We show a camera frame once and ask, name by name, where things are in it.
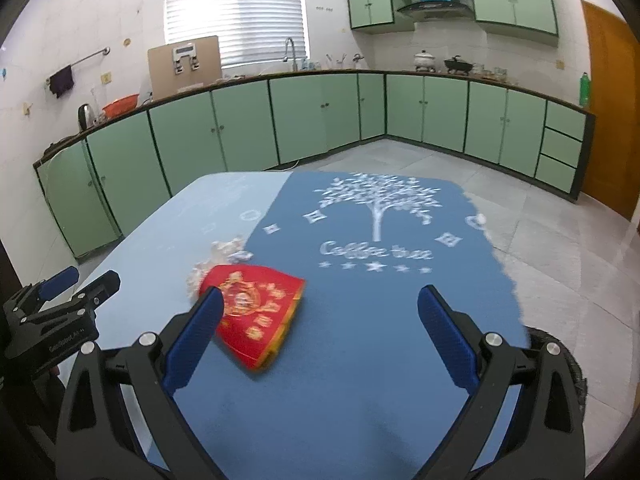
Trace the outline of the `white tissue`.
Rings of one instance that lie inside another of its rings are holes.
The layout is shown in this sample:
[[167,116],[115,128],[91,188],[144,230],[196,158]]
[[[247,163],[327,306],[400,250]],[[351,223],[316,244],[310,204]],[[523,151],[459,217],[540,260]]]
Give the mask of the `white tissue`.
[[190,299],[195,300],[200,294],[201,284],[204,283],[206,275],[215,266],[222,264],[247,263],[253,258],[253,254],[245,249],[245,240],[242,237],[235,237],[232,240],[221,242],[216,240],[210,246],[209,257],[195,263],[189,275],[186,277],[186,290]]

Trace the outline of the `red gold cigarette pack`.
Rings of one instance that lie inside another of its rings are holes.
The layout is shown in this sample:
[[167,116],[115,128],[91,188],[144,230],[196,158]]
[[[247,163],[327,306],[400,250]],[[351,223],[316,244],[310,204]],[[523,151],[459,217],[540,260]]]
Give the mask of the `red gold cigarette pack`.
[[277,357],[302,299],[306,282],[254,264],[218,264],[198,281],[224,297],[216,334],[247,370],[259,372]]

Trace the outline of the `green lower kitchen cabinets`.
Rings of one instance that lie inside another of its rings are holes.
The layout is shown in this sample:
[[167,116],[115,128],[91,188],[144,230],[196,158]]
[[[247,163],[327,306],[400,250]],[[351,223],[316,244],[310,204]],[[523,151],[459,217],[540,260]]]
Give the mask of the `green lower kitchen cabinets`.
[[287,167],[383,136],[576,200],[595,125],[575,105],[506,84],[329,70],[229,81],[130,110],[52,146],[35,172],[81,258],[206,174]]

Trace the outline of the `chrome kitchen faucet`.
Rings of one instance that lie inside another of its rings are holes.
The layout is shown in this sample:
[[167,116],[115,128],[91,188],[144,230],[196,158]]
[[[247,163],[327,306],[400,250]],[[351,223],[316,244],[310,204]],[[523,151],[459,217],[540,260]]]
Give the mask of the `chrome kitchen faucet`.
[[285,50],[283,55],[283,62],[290,63],[293,72],[298,71],[295,42],[292,37],[288,37],[285,39]]

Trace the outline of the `steel electric kettle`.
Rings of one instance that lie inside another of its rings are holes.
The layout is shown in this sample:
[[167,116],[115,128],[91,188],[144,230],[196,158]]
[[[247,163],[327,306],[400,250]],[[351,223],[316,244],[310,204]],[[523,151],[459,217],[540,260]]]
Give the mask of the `steel electric kettle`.
[[77,121],[80,132],[87,131],[96,125],[98,122],[96,113],[89,103],[81,104],[81,106],[78,107]]

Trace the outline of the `orange plastic basin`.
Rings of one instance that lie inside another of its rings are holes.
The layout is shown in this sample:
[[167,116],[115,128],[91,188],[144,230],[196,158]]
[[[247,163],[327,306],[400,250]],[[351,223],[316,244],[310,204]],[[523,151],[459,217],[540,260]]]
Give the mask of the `orange plastic basin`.
[[102,110],[107,120],[114,119],[135,110],[138,106],[139,95],[137,93],[124,96],[106,104]]

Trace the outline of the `blue tree-print tablecloth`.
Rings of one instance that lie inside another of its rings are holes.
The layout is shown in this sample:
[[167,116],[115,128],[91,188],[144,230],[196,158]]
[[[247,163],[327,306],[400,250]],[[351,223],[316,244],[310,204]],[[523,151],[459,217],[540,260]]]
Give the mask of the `blue tree-print tablecloth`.
[[416,302],[432,284],[483,332],[527,344],[513,285],[457,185],[417,180],[427,210],[372,212],[326,172],[195,181],[140,226],[152,313],[186,305],[186,274],[216,240],[244,235],[254,263],[305,282],[284,348],[243,372],[211,344],[177,401],[232,479],[409,479],[468,396]]

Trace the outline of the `dark hanging towel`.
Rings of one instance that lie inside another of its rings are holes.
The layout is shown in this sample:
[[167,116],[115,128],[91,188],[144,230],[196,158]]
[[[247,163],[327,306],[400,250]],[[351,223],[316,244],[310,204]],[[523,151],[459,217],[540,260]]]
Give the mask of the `dark hanging towel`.
[[66,92],[72,90],[74,88],[74,84],[75,81],[71,65],[61,68],[48,79],[49,90],[57,99],[64,96]]

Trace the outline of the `cardboard box with scale picture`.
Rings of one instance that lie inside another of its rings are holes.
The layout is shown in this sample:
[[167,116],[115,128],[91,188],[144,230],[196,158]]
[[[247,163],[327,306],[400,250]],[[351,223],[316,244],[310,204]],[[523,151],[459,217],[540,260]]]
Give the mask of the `cardboard box with scale picture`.
[[154,101],[207,87],[222,78],[217,36],[152,48],[148,63]]

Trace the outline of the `brown wooden door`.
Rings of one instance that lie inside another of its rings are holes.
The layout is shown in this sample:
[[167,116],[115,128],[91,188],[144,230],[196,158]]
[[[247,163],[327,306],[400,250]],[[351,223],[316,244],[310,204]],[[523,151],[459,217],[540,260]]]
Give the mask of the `brown wooden door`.
[[639,200],[639,41],[628,24],[583,1],[596,116],[582,190],[630,220]]

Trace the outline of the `white window blinds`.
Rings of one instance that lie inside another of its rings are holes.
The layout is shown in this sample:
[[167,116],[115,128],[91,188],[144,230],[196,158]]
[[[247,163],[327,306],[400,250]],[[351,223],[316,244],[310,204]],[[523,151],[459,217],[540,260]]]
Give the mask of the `white window blinds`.
[[303,0],[164,0],[168,44],[217,36],[221,65],[283,61],[285,39],[308,56]]

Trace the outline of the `green bottle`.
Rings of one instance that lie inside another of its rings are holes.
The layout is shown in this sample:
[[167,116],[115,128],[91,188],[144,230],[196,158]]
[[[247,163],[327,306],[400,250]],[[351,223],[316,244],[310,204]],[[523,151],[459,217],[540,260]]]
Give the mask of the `green bottle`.
[[586,72],[583,72],[582,76],[580,76],[580,79],[579,79],[579,96],[578,96],[579,106],[582,108],[587,108],[589,106],[590,89],[591,89],[590,77]]

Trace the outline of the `black wok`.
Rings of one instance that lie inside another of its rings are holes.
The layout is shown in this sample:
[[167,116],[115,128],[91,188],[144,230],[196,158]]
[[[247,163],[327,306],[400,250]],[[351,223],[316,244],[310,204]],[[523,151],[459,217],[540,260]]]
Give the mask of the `black wok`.
[[459,55],[452,58],[446,58],[444,61],[448,74],[462,74],[469,76],[473,70],[473,64],[462,60]]

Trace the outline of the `white cooking pot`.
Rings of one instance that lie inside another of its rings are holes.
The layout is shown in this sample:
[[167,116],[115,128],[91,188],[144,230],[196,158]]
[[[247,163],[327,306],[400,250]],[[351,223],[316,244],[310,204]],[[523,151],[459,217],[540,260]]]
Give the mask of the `white cooking pot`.
[[414,55],[413,65],[417,72],[435,73],[436,65],[433,55],[422,50]]

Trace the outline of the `black range hood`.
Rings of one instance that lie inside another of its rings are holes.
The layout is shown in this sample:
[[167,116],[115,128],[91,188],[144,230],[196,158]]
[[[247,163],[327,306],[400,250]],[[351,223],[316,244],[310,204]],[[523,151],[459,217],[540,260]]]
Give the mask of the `black range hood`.
[[398,9],[415,22],[433,20],[474,20],[475,14],[471,8],[460,2],[454,1],[421,1],[411,3]]

